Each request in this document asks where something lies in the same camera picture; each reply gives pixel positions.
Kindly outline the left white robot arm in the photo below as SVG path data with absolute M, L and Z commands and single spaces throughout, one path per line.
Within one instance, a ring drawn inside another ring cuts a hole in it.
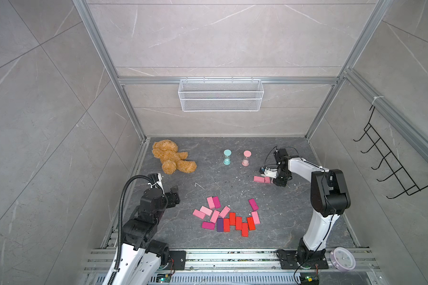
M 131 219 L 121 228 L 117 252 L 103 281 L 105 285 L 146 285 L 160 268 L 172 270 L 169 245 L 153 237 L 167 208 L 180 203 L 177 186 L 162 192 L 147 189 Z

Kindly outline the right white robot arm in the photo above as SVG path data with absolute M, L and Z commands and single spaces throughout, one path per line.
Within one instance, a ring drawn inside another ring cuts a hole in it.
M 313 214 L 296 252 L 298 265 L 310 268 L 324 259 L 326 242 L 334 224 L 350 208 L 347 183 L 339 169 L 330 170 L 302 157 L 291 157 L 285 148 L 274 151 L 273 156 L 277 164 L 277 177 L 273 178 L 275 185 L 286 186 L 293 174 L 310 182 Z

